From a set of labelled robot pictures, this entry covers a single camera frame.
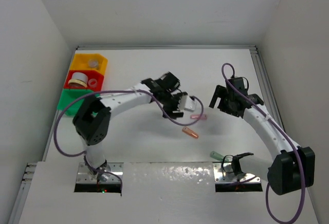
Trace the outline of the orange correction tape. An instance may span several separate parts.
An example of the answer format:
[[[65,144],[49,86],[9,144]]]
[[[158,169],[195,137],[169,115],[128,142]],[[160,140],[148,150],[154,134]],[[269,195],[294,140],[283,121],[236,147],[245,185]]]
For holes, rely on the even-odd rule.
[[[186,126],[182,128],[182,132],[194,139],[199,138],[199,135],[196,132],[194,132],[193,130],[191,130],[190,128],[188,128]]]

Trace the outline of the pink correction tape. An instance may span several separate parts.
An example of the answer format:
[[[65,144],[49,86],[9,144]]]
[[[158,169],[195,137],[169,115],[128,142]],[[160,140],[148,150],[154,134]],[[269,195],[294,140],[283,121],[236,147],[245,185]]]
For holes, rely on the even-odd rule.
[[[208,116],[206,114],[202,115],[191,115],[190,119],[192,120],[207,120]]]

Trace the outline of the green correction tape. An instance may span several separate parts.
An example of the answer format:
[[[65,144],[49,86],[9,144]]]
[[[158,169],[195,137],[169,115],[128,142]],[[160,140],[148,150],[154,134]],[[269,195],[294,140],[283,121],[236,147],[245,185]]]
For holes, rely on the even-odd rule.
[[[213,159],[215,159],[215,160],[217,160],[217,161],[223,161],[223,159],[224,159],[224,156],[223,155],[221,155],[221,154],[219,154],[219,153],[217,153],[215,151],[212,151],[210,153],[210,157],[213,158]]]

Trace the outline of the clear paperclip jar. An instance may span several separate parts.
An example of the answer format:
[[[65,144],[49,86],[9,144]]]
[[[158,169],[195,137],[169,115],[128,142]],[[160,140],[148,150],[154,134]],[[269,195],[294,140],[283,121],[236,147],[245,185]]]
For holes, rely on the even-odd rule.
[[[90,59],[88,61],[88,66],[89,66],[89,68],[98,69],[99,68],[99,61],[97,59]]]

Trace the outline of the wide white tape roll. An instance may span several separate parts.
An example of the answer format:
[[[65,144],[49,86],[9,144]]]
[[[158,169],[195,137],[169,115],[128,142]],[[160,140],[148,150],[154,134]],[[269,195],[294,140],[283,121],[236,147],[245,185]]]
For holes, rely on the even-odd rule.
[[[79,80],[84,83],[88,82],[88,76],[82,72],[74,72],[71,76],[71,80]]]

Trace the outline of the small clear tape roll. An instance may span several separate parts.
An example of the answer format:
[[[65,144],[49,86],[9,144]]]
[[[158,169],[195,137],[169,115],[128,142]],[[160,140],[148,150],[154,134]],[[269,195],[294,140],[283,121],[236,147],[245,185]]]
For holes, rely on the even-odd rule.
[[[98,85],[98,81],[96,79],[90,79],[88,81],[88,85],[92,88],[95,88]]]

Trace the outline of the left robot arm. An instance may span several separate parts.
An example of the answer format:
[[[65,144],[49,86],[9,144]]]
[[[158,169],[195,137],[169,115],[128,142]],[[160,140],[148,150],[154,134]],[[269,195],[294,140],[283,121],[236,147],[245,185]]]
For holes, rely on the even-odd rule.
[[[174,94],[179,87],[180,80],[171,72],[167,72],[159,79],[145,79],[128,90],[108,97],[85,98],[73,118],[73,125],[83,140],[85,159],[93,171],[106,164],[102,141],[107,135],[111,119],[134,107],[155,101],[163,108],[164,118],[181,118],[183,112],[179,106],[187,93]]]

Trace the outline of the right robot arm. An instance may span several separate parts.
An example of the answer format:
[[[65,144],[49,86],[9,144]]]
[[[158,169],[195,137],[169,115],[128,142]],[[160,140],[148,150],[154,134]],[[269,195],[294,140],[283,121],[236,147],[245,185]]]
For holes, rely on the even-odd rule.
[[[287,134],[280,133],[278,124],[269,114],[264,101],[257,94],[248,94],[242,77],[228,80],[225,86],[217,85],[209,106],[218,104],[218,109],[229,115],[240,117],[259,135],[269,150],[271,165],[256,160],[253,153],[246,152],[232,157],[228,172],[240,176],[248,172],[257,174],[269,183],[278,195],[314,184],[315,153],[310,147],[301,147]]]

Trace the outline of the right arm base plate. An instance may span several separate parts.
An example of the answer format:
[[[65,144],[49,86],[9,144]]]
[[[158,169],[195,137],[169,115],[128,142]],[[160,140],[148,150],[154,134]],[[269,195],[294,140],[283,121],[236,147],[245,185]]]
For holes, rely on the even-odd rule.
[[[229,183],[260,183],[260,177],[257,177],[251,173],[243,173],[235,175],[231,168],[231,163],[213,163],[213,174],[214,180],[219,184],[229,184]]]

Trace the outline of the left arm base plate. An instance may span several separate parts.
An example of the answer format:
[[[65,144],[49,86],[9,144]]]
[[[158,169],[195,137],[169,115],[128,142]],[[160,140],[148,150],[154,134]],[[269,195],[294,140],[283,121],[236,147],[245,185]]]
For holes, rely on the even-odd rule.
[[[121,179],[123,178],[123,164],[108,163],[103,170],[111,172]],[[96,175],[93,175],[85,163],[80,163],[76,177],[76,184],[120,184],[120,180],[112,174],[98,176],[98,173],[96,173]]]

